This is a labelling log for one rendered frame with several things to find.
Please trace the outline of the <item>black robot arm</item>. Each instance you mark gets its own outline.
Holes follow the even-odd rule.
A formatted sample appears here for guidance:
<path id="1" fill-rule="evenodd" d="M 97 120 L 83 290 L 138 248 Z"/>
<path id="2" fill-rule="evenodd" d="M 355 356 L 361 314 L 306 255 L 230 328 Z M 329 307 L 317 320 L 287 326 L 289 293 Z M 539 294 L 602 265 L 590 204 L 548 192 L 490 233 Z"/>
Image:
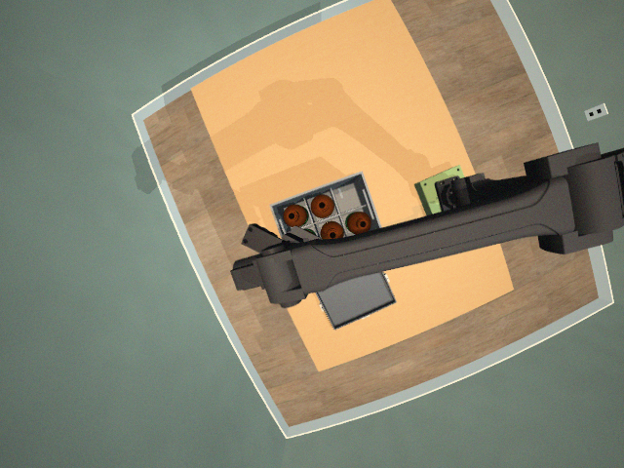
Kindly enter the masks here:
<path id="1" fill-rule="evenodd" d="M 624 148 L 573 149 L 524 162 L 524 176 L 437 181 L 443 212 L 353 236 L 302 242 L 249 224 L 241 244 L 259 254 L 234 262 L 236 289 L 261 286 L 270 303 L 290 308 L 351 279 L 516 239 L 542 235 L 539 248 L 554 254 L 611 243 L 624 226 Z"/>

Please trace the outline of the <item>dark grey crate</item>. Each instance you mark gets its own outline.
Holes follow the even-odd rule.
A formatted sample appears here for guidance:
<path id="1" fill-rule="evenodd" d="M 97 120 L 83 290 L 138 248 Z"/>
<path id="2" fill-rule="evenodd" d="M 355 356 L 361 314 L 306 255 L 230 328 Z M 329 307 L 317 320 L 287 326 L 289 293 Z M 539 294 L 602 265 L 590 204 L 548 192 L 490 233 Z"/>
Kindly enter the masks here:
<path id="1" fill-rule="evenodd" d="M 348 180 L 350 184 L 344 187 L 335 184 L 336 182 L 342 182 L 342 180 L 343 181 Z M 313 215 L 311 211 L 312 200 L 316 196 L 321 195 L 321 194 L 330 196 L 334 202 L 334 210 L 332 214 L 326 218 L 316 217 Z M 370 217 L 371 227 L 369 231 L 377 229 L 377 212 L 376 212 L 371 194 L 368 191 L 368 189 L 365 187 L 365 185 L 354 175 L 349 175 L 349 176 L 337 179 L 335 181 L 323 184 L 321 186 L 312 188 L 310 190 L 293 195 L 289 198 L 286 198 L 284 200 L 281 200 L 281 201 L 278 201 L 276 203 L 269 205 L 271 212 L 273 214 L 273 217 L 275 219 L 278 231 L 280 233 L 281 239 L 284 234 L 287 234 L 291 232 L 292 230 L 292 227 L 288 226 L 284 221 L 284 211 L 288 206 L 293 205 L 293 204 L 297 204 L 297 205 L 304 207 L 308 213 L 310 211 L 308 221 L 304 225 L 300 226 L 300 228 L 311 229 L 316 233 L 316 235 L 318 232 L 317 236 L 319 237 L 321 237 L 322 226 L 328 221 L 335 221 L 342 226 L 343 231 L 345 230 L 343 237 L 355 235 L 352 232 L 350 232 L 346 228 L 346 225 L 345 225 L 346 217 L 354 212 L 363 212 L 363 213 L 366 213 Z M 307 208 L 307 205 L 308 205 L 308 208 Z M 316 226 L 316 229 L 315 229 L 315 226 Z"/>

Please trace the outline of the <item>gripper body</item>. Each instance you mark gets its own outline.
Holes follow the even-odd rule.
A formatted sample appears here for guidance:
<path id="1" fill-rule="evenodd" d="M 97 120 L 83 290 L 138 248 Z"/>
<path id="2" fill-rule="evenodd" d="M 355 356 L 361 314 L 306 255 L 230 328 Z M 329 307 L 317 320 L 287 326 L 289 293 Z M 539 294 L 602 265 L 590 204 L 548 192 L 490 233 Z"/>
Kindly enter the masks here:
<path id="1" fill-rule="evenodd" d="M 308 241 L 315 240 L 315 239 L 321 239 L 319 236 L 312 234 L 298 226 L 294 226 L 290 233 L 302 238 L 303 239 L 302 242 L 308 242 Z"/>

